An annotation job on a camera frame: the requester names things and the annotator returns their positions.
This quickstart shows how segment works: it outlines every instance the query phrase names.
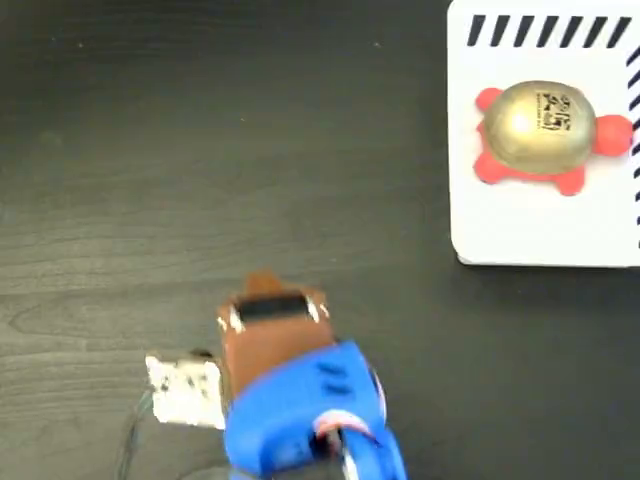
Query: red turtle leg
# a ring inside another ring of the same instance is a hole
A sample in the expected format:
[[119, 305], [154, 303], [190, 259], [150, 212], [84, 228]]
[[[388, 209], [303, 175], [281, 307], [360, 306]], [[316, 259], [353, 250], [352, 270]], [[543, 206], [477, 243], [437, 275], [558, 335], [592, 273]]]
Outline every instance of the red turtle leg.
[[584, 187], [584, 166], [570, 172], [552, 177], [552, 181], [562, 195], [571, 196], [580, 193]]
[[476, 97], [476, 106], [484, 112], [500, 94], [502, 94], [502, 90], [498, 88], [485, 88], [480, 92], [480, 95]]
[[473, 169], [480, 180], [490, 185], [498, 183], [500, 180], [508, 176], [508, 169], [496, 161], [491, 153], [483, 152], [476, 163], [473, 165]]

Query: wire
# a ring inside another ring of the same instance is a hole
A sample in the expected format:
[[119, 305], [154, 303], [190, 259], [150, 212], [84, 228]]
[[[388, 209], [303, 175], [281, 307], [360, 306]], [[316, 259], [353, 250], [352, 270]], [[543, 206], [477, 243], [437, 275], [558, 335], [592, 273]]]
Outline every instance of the wire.
[[153, 394], [147, 390], [129, 415], [125, 425], [125, 435], [118, 452], [114, 480], [128, 480], [133, 456], [138, 447], [138, 429], [140, 422], [153, 407]]

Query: white box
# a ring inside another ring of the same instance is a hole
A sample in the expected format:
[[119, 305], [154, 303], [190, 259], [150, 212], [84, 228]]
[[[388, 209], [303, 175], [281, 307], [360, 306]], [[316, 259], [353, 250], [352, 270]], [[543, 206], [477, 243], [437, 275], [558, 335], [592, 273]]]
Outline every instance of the white box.
[[[640, 178], [636, 178], [640, 177], [640, 4], [637, 0], [526, 3], [454, 0], [449, 7], [449, 186], [454, 249], [467, 264], [640, 265]], [[567, 43], [565, 34], [571, 22], [579, 25]], [[539, 44], [552, 24], [546, 44]], [[623, 30], [622, 35], [614, 35], [616, 30]], [[585, 93], [597, 115], [629, 118], [634, 122], [629, 154], [589, 159], [586, 185], [571, 197], [546, 183], [482, 183], [473, 171], [481, 150], [476, 127], [482, 120], [475, 99], [487, 87], [504, 89], [526, 80], [575, 86]]]

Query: gold turtle shell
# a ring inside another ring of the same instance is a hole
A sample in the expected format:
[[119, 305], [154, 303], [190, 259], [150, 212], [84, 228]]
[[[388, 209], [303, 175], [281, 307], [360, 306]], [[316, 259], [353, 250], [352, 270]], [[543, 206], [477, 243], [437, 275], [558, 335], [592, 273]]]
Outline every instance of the gold turtle shell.
[[524, 173], [555, 175], [575, 169], [590, 155], [596, 115], [573, 87], [523, 82], [502, 92], [488, 108], [484, 131], [498, 162]]

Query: wooden table surface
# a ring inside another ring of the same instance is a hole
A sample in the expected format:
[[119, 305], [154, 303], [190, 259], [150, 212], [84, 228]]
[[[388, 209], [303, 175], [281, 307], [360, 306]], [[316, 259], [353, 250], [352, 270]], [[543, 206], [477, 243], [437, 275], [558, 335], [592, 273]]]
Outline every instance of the wooden table surface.
[[[444, 0], [8, 7], [0, 480], [109, 480], [145, 352], [265, 266], [328, 292], [411, 479], [640, 476], [635, 272], [455, 260]], [[131, 480], [223, 461], [149, 421]]]

